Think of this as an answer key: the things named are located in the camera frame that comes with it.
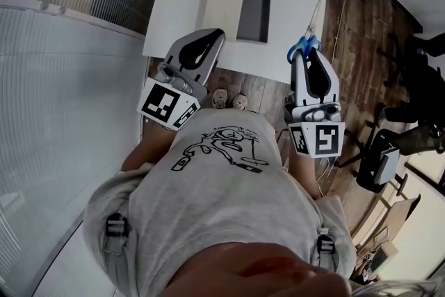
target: white table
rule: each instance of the white table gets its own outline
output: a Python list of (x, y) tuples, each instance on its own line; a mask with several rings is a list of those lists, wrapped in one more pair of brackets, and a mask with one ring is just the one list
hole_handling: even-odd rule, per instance
[[(289, 48), (305, 34), (318, 0), (270, 0), (268, 42), (226, 41), (218, 67), (290, 83)], [(325, 14), (321, 0), (316, 35)], [(144, 56), (165, 58), (175, 40), (201, 29), (207, 0), (155, 0), (145, 38)]]

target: printed graphic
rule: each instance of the printed graphic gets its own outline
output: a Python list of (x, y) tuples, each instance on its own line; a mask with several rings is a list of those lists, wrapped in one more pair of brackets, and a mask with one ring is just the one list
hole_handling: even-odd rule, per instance
[(167, 122), (168, 118), (172, 115), (179, 96), (180, 94), (156, 83), (148, 95), (142, 111), (163, 122)]
[(303, 130), (301, 129), (301, 127), (292, 127), (291, 131), (293, 135), (293, 141), (295, 142), (297, 148), (297, 152), (308, 155), (309, 151), (307, 149), (305, 136), (303, 135)]
[(315, 153), (336, 154), (339, 151), (339, 128), (319, 125), (315, 130)]
[[(258, 165), (267, 166), (269, 163), (257, 159), (255, 157), (255, 143), (258, 143), (257, 135), (253, 131), (246, 130), (242, 127), (221, 127), (216, 128), (210, 134), (202, 134), (202, 139), (199, 143), (188, 146), (182, 157), (172, 167), (172, 171), (181, 171), (192, 158), (199, 154), (200, 151), (203, 154), (211, 154), (212, 152), (219, 152), (223, 155), (231, 165), (238, 166), (244, 170), (261, 173), (263, 170)], [(251, 156), (236, 157), (237, 152), (248, 151)]]
[(180, 128), (197, 110), (195, 103), (182, 114), (178, 120), (173, 124), (174, 127)]

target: office chair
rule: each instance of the office chair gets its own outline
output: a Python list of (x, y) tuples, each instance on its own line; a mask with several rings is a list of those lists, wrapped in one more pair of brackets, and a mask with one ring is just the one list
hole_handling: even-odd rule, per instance
[[(356, 146), (358, 146), (359, 154), (344, 163), (336, 162), (335, 166), (343, 168), (361, 160), (359, 170), (358, 172), (353, 171), (353, 176), (356, 177), (357, 183), (362, 188), (374, 193), (381, 192), (385, 187), (385, 183), (379, 183), (380, 176), (388, 174), (388, 171), (385, 172), (385, 169), (391, 170), (391, 168), (387, 167), (388, 156), (384, 154), (388, 152), (388, 150), (398, 150), (398, 153), (403, 156), (433, 150), (441, 154), (445, 151), (445, 134), (437, 137), (437, 131), (427, 124), (415, 127), (401, 134), (397, 134), (388, 129), (381, 129), (376, 135), (375, 129), (377, 125), (372, 122), (366, 122), (366, 125), (371, 128), (371, 133), (366, 144), (361, 143), (357, 138), (352, 136), (350, 131), (345, 130), (345, 135), (350, 137)], [(396, 174), (395, 167), (393, 167), (393, 169), (394, 179), (400, 184), (400, 191), (398, 192), (398, 194), (400, 194), (406, 184), (407, 175), (400, 177)]]
[[(394, 44), (396, 46), (396, 55), (392, 56), (391, 54), (384, 52), (380, 48), (377, 49), (377, 53), (379, 55), (388, 58), (389, 60), (395, 62), (396, 64), (396, 70), (393, 72), (393, 74), (387, 81), (383, 82), (385, 87), (391, 87), (397, 80), (399, 74), (402, 74), (403, 78), (406, 66), (409, 65), (410, 62), (414, 66), (418, 65), (418, 63), (416, 62), (421, 62), (424, 65), (427, 65), (428, 58), (423, 53), (423, 51), (432, 57), (438, 57), (441, 56), (442, 54), (445, 54), (445, 33), (442, 33), (436, 36), (435, 38), (429, 40), (423, 40), (415, 36), (409, 36), (405, 41), (405, 54), (402, 52), (402, 48), (400, 46), (396, 34), (390, 33), (388, 37), (394, 41)], [(405, 78), (403, 78), (400, 84), (402, 86), (405, 85)]]

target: wooden floor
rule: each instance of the wooden floor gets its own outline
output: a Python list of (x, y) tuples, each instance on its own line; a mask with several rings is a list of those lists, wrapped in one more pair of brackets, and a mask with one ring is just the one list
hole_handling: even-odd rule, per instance
[[(343, 17), (339, 27), (340, 16)], [(369, 129), (365, 120), (373, 121), (375, 107), (379, 102), (398, 106), (401, 100), (407, 100), (404, 88), (394, 86), (385, 88), (383, 81), (387, 79), (394, 65), (377, 55), (377, 48), (392, 52), (394, 46), (387, 34), (394, 32), (401, 43), (414, 32), (404, 12), (391, 0), (327, 0), (325, 23), (323, 27), (323, 53), (333, 62), (334, 69), (340, 78), (341, 110), (346, 127), (365, 141)], [(217, 68), (211, 75), (209, 89), (226, 88), (229, 99), (236, 93), (248, 96), (248, 110), (263, 115), (274, 126), (277, 136), (285, 123), (283, 120), (283, 103), (289, 86), (265, 79), (229, 70)], [(405, 125), (391, 123), (385, 126), (394, 131), (402, 131)], [(283, 164), (288, 160), (290, 139), (285, 131), (278, 143), (282, 153)], [(353, 143), (345, 138), (341, 160), (356, 153)], [(326, 167), (326, 161), (319, 163), (318, 173)], [(325, 174), (319, 181), (325, 194), (337, 194), (343, 203), (350, 230), (353, 231), (358, 222), (371, 205), (373, 194), (359, 187), (351, 174), (350, 166), (342, 170), (333, 168), (329, 175)]]

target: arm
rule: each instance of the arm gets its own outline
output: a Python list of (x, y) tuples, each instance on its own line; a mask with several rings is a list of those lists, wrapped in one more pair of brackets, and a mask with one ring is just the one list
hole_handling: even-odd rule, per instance
[(321, 198), (320, 188), (315, 178), (315, 160), (298, 155), (292, 143), (289, 150), (289, 173), (308, 192), (313, 200)]
[(142, 141), (125, 159), (120, 170), (132, 171), (139, 169), (146, 162), (157, 163), (170, 149), (176, 133), (155, 122), (150, 122)]

